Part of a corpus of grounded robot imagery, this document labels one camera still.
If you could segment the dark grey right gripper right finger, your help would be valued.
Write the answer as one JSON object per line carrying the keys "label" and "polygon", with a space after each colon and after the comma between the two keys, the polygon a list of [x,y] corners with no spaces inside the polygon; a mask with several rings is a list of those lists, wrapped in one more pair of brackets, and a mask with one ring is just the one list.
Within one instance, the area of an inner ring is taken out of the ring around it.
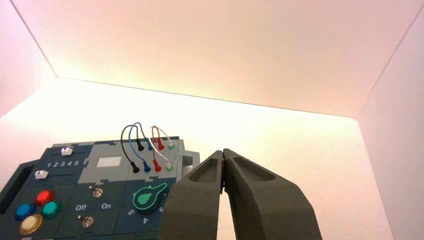
{"label": "dark grey right gripper right finger", "polygon": [[223,157],[236,239],[322,239],[315,211],[295,183],[228,148]]}

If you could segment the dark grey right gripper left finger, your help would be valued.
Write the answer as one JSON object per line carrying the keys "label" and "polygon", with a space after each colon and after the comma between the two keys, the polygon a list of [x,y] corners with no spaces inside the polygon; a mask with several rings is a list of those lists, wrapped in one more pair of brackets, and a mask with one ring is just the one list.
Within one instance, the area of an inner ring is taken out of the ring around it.
{"label": "dark grey right gripper left finger", "polygon": [[165,203],[158,239],[217,238],[224,156],[212,153],[173,185]]}

